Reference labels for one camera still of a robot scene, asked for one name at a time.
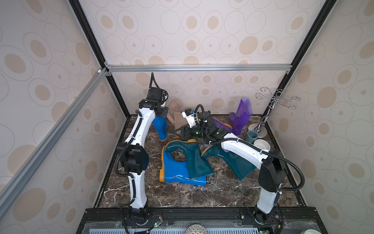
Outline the purple rain boot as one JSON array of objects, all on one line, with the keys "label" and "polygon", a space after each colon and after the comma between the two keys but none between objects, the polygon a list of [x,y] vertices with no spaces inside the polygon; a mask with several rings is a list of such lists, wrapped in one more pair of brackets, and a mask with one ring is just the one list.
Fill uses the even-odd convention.
[{"label": "purple rain boot", "polygon": [[222,123],[215,117],[213,119],[214,119],[214,122],[215,122],[217,128],[223,128],[223,129],[226,129],[229,132],[232,132],[232,126],[230,124]]},{"label": "purple rain boot", "polygon": [[250,100],[246,97],[241,98],[237,111],[229,114],[229,122],[232,126],[232,133],[239,136],[252,114],[253,111]]}]

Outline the beige rain boot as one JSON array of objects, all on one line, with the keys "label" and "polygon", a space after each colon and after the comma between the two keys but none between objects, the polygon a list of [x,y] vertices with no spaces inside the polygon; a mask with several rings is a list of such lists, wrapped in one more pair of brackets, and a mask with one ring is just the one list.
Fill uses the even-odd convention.
[{"label": "beige rain boot", "polygon": [[172,111],[172,117],[174,119],[174,129],[179,129],[185,125],[188,125],[187,120],[182,116],[182,113]]},{"label": "beige rain boot", "polygon": [[181,107],[183,106],[183,102],[178,98],[172,98],[166,104],[168,108],[167,119],[171,122],[171,124],[175,125],[175,113],[181,114]]}]

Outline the blue rain boot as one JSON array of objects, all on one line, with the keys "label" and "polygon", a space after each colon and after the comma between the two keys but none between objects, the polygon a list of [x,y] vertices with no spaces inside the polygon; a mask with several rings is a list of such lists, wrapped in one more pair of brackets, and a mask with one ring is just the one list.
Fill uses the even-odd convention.
[{"label": "blue rain boot", "polygon": [[206,186],[206,176],[190,179],[186,161],[176,161],[164,146],[161,154],[162,168],[160,169],[160,182],[179,182],[197,186]]},{"label": "blue rain boot", "polygon": [[159,135],[159,139],[162,141],[162,142],[165,142],[167,141],[167,121],[165,118],[162,118],[162,117],[155,117],[155,119],[153,120],[153,126],[154,128],[156,129],[156,131],[158,132],[158,135]]}]

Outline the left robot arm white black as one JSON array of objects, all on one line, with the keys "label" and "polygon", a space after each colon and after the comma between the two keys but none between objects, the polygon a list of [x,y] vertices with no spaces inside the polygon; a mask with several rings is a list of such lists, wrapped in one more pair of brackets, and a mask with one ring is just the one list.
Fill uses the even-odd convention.
[{"label": "left robot arm white black", "polygon": [[151,73],[147,97],[139,102],[136,110],[137,119],[130,135],[124,143],[117,145],[115,173],[118,177],[126,177],[130,183],[130,201],[125,204],[130,218],[138,222],[148,221],[149,208],[145,192],[145,171],[149,165],[149,155],[144,145],[151,125],[158,132],[161,141],[167,140],[166,115],[168,108],[166,90],[159,87]]}]

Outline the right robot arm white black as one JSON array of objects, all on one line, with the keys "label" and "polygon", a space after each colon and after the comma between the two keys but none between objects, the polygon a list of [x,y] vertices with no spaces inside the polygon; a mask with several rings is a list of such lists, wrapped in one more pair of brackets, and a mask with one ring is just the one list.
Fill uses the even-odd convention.
[{"label": "right robot arm white black", "polygon": [[[201,138],[209,146],[207,151],[214,148],[234,154],[259,169],[258,183],[261,187],[260,196],[253,215],[259,224],[265,224],[270,214],[278,204],[279,196],[283,191],[297,191],[305,184],[305,177],[301,169],[291,161],[278,156],[273,152],[255,146],[225,128],[216,125],[215,118],[208,111],[193,111],[188,109],[182,112],[187,124],[176,129],[175,134],[181,140]],[[300,183],[295,187],[283,187],[286,177],[286,166],[293,167],[300,176]]]}]

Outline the purple rain boot standing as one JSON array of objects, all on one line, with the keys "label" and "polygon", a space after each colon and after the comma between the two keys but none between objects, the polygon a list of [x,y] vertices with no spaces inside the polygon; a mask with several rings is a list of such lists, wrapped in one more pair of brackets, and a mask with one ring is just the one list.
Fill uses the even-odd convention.
[{"label": "purple rain boot standing", "polygon": [[232,133],[239,136],[252,114],[253,111],[250,100],[246,97],[241,98],[237,111],[229,114],[229,122],[232,126]]}]

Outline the dark green rain boot left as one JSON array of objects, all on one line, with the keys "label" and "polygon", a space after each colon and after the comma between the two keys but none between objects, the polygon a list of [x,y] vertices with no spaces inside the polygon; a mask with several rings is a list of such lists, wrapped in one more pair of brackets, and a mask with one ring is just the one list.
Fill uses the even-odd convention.
[{"label": "dark green rain boot left", "polygon": [[166,145],[166,152],[181,151],[186,156],[189,180],[198,179],[203,176],[212,176],[214,170],[209,162],[202,157],[200,147],[195,139],[187,141],[173,140]]}]

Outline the dark green rain boot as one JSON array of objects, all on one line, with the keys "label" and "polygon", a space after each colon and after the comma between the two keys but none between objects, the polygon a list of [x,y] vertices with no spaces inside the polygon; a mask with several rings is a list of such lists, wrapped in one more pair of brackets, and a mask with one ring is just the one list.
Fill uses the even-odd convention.
[{"label": "dark green rain boot", "polygon": [[166,152],[181,151],[186,156],[189,180],[198,179],[203,176],[212,176],[214,170],[209,162],[202,157],[200,147],[195,139],[187,141],[173,140],[166,145]]},{"label": "dark green rain boot", "polygon": [[222,159],[231,168],[240,181],[243,181],[257,169],[255,165],[239,155],[231,151],[225,151],[221,147],[215,145],[210,145],[208,148],[206,148],[202,153],[202,157],[205,159],[211,157]]}]

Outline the dark green rain boot right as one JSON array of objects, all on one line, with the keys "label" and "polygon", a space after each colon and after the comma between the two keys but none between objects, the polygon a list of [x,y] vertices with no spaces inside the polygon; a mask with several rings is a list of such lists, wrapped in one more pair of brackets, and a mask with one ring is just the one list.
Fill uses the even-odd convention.
[{"label": "dark green rain boot right", "polygon": [[257,169],[255,165],[239,155],[231,151],[225,151],[221,147],[215,145],[210,145],[208,148],[206,148],[202,153],[202,157],[205,159],[211,157],[222,159],[231,168],[240,181],[243,181]]}]

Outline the grey-green ceramic mug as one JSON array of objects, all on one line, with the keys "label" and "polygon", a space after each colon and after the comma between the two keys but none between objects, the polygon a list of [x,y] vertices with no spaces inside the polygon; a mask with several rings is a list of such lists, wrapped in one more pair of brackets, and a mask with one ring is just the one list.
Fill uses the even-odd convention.
[{"label": "grey-green ceramic mug", "polygon": [[245,136],[245,141],[253,144],[258,138],[258,133],[254,130],[249,130]]}]

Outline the white ceramic bowl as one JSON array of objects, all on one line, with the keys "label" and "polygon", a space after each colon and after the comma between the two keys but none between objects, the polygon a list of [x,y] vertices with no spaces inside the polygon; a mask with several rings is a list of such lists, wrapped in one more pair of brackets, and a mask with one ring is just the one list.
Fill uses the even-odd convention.
[{"label": "white ceramic bowl", "polygon": [[255,147],[257,147],[261,150],[267,150],[267,151],[271,150],[271,146],[266,140],[257,139],[257,140],[254,141],[253,144],[254,144]]}]

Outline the metal cup tree stand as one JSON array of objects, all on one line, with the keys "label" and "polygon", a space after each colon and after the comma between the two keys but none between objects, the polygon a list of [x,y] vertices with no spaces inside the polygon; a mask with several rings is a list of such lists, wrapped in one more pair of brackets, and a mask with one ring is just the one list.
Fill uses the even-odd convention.
[{"label": "metal cup tree stand", "polygon": [[252,129],[258,134],[258,138],[263,139],[265,138],[268,133],[265,127],[265,124],[267,123],[267,120],[271,114],[271,112],[276,108],[277,104],[286,107],[288,109],[294,110],[296,109],[296,106],[293,105],[293,102],[300,101],[301,99],[297,96],[292,96],[289,99],[283,99],[282,95],[285,92],[283,89],[277,89],[275,91],[275,94],[267,94],[271,92],[268,87],[261,87],[260,92],[256,93],[255,97],[257,100],[262,100],[263,98],[268,98],[269,102],[267,103],[267,109],[265,110],[265,113],[261,117],[260,122]]}]

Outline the left diagonal aluminium bar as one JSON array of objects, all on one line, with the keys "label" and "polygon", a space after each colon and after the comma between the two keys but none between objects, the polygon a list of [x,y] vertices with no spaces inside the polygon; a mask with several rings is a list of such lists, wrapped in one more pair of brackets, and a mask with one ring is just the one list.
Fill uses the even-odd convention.
[{"label": "left diagonal aluminium bar", "polygon": [[36,149],[30,155],[29,159],[22,165],[22,167],[10,180],[10,183],[1,193],[1,218],[4,218],[22,190],[25,188],[38,168],[44,162],[60,137],[72,123],[83,105],[87,102],[88,98],[92,95],[93,91],[97,88],[103,78],[106,77],[108,71],[108,68],[102,67],[96,73],[96,75],[89,81],[89,83],[85,86],[79,96],[68,107],[59,121],[36,147]]}]

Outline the horizontal aluminium frame bar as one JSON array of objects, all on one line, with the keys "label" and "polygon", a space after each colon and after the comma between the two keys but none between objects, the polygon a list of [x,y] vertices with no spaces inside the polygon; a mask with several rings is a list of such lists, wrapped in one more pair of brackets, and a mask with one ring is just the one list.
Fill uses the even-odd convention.
[{"label": "horizontal aluminium frame bar", "polygon": [[108,65],[109,72],[290,71],[291,64]]}]

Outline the left black frame post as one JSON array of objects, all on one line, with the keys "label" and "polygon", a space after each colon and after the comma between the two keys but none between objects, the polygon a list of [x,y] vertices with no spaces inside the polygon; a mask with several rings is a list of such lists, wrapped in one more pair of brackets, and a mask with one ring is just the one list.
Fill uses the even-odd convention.
[{"label": "left black frame post", "polygon": [[[99,46],[99,43],[96,39],[96,36],[94,35],[94,32],[92,31],[92,28],[91,28],[91,25],[83,11],[83,8],[80,4],[79,1],[76,1],[76,0],[69,0],[69,5],[71,6],[84,34],[85,34],[85,37],[88,41],[88,43],[90,44],[90,47],[94,53],[94,56],[96,57],[99,65],[101,68],[109,68],[107,66],[107,63],[106,63],[106,59],[101,51],[101,48]],[[107,78],[107,81],[119,103],[119,106],[121,107],[122,109],[122,112],[123,114],[125,115],[126,118],[129,118],[131,115],[128,111],[128,108],[124,102],[124,99],[120,93],[120,90],[118,88],[118,85],[113,77],[113,75],[109,74],[106,76]]]}]

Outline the black frame post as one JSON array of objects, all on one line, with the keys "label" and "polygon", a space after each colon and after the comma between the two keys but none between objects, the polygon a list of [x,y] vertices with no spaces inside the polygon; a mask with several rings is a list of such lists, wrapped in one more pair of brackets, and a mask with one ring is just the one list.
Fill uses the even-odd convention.
[{"label": "black frame post", "polygon": [[[69,0],[69,5],[71,6],[84,34],[85,34],[85,37],[88,41],[88,43],[90,44],[90,47],[94,53],[94,56],[96,57],[99,65],[101,68],[109,68],[107,66],[107,63],[106,63],[106,59],[101,51],[101,48],[99,46],[99,43],[96,39],[96,36],[94,35],[94,32],[92,31],[92,28],[91,28],[91,25],[83,11],[83,8],[80,4],[79,1],[76,1],[76,0]],[[113,75],[109,74],[106,76],[107,78],[107,81],[119,103],[119,106],[121,107],[122,109],[122,112],[123,114],[125,115],[126,118],[129,118],[131,115],[128,111],[128,108],[124,102],[124,99],[120,93],[120,90],[118,88],[118,85],[113,77]]]},{"label": "black frame post", "polygon": [[323,24],[325,23],[326,19],[328,18],[329,14],[331,13],[336,3],[337,1],[333,1],[333,0],[324,2],[320,12],[316,16],[316,19],[312,21],[311,28],[309,29],[306,35],[306,38],[302,42],[299,50],[297,51],[294,59],[291,62],[291,65],[292,65],[291,70],[286,72],[286,74],[284,75],[284,77],[282,78],[278,86],[278,89],[283,89],[285,91],[286,86],[290,82],[293,74],[296,72],[298,66],[300,65],[308,49],[310,48],[312,42],[314,41],[317,34],[321,30]]}]

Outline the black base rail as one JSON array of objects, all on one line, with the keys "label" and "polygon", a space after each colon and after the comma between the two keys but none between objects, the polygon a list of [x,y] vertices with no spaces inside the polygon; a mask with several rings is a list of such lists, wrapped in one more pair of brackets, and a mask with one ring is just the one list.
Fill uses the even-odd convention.
[{"label": "black base rail", "polygon": [[209,234],[300,234],[313,229],[327,230],[314,207],[275,208],[266,224],[259,224],[241,208],[151,208],[148,221],[135,221],[124,208],[87,209],[77,229],[78,234],[183,234],[194,224]]}]

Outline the right black frame post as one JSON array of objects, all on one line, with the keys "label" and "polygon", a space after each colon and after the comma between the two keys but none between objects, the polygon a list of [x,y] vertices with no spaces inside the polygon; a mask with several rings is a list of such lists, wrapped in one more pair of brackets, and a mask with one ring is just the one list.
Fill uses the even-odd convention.
[{"label": "right black frame post", "polygon": [[291,70],[286,72],[286,74],[284,75],[284,77],[282,78],[278,86],[278,89],[283,89],[285,91],[286,86],[290,82],[293,74],[296,72],[298,66],[300,65],[308,49],[310,48],[312,42],[314,41],[317,34],[321,30],[323,24],[325,23],[326,19],[328,18],[329,14],[331,13],[336,3],[337,1],[333,1],[333,0],[324,2],[320,12],[316,16],[316,19],[312,21],[311,28],[309,29],[306,35],[306,38],[302,42],[299,50],[297,51],[294,59],[291,62],[291,65],[292,65]]}]

